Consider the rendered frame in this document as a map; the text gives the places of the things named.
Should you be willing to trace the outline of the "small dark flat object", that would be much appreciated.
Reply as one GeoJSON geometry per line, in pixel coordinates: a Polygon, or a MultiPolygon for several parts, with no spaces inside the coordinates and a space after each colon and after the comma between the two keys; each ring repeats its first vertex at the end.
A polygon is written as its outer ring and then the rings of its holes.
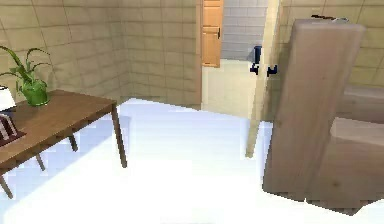
{"type": "Polygon", "coordinates": [[[324,15],[311,15],[311,18],[330,20],[332,22],[349,22],[349,19],[346,17],[332,17],[332,16],[324,16],[324,15]]]}

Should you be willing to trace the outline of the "white lamp with striped base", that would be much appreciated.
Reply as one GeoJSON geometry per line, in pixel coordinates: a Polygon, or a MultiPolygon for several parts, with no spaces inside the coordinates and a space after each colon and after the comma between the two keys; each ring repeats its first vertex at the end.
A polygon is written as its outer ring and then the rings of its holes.
{"type": "Polygon", "coordinates": [[[25,133],[20,131],[13,121],[12,110],[15,107],[16,103],[10,89],[0,85],[0,147],[25,136],[25,133]]]}

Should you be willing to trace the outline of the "brown wooden table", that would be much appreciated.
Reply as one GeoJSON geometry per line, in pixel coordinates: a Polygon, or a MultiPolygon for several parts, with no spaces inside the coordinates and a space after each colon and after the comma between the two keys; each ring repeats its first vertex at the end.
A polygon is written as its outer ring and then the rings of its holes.
{"type": "Polygon", "coordinates": [[[16,127],[25,135],[0,147],[0,186],[9,199],[13,194],[3,175],[32,157],[45,169],[40,153],[68,138],[78,150],[74,133],[110,113],[114,125],[121,165],[127,167],[126,151],[117,112],[117,101],[64,90],[49,92],[47,105],[32,107],[19,102],[13,113],[16,127]]]}

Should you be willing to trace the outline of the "orange wooden door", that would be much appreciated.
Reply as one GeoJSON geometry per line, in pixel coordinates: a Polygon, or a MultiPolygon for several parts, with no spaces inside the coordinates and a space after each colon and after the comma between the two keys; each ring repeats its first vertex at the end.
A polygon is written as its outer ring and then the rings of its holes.
{"type": "Polygon", "coordinates": [[[220,66],[222,35],[217,39],[218,27],[223,24],[224,0],[203,0],[202,65],[220,66]]]}

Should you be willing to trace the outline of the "cream room door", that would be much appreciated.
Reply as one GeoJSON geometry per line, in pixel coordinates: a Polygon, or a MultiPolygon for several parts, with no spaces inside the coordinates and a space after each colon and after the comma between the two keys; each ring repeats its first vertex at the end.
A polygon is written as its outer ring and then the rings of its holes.
{"type": "Polygon", "coordinates": [[[260,68],[256,78],[252,114],[247,138],[247,147],[245,151],[245,156],[248,158],[252,158],[254,155],[259,124],[266,115],[265,99],[267,95],[268,82],[267,68],[271,65],[271,60],[273,58],[272,52],[275,42],[274,35],[279,17],[280,2],[281,0],[268,0],[262,50],[259,63],[260,68]]]}

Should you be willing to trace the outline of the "light wooden cabinet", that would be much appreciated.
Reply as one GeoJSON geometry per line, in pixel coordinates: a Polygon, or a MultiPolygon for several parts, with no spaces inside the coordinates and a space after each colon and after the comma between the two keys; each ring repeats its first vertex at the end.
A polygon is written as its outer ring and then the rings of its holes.
{"type": "Polygon", "coordinates": [[[365,31],[294,22],[264,191],[348,215],[384,200],[384,89],[347,84],[365,31]]]}

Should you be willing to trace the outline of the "green potted house plant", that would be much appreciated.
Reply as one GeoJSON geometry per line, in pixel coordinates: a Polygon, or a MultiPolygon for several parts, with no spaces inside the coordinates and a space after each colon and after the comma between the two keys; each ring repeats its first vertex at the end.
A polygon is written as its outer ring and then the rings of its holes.
{"type": "Polygon", "coordinates": [[[47,92],[47,83],[35,76],[35,70],[38,66],[48,65],[48,62],[35,63],[29,58],[34,51],[48,52],[40,48],[30,48],[25,56],[25,61],[22,62],[18,55],[6,46],[1,46],[0,49],[7,52],[16,66],[10,68],[7,72],[0,73],[0,76],[10,75],[16,78],[16,92],[22,94],[30,106],[42,106],[49,102],[47,92]]]}

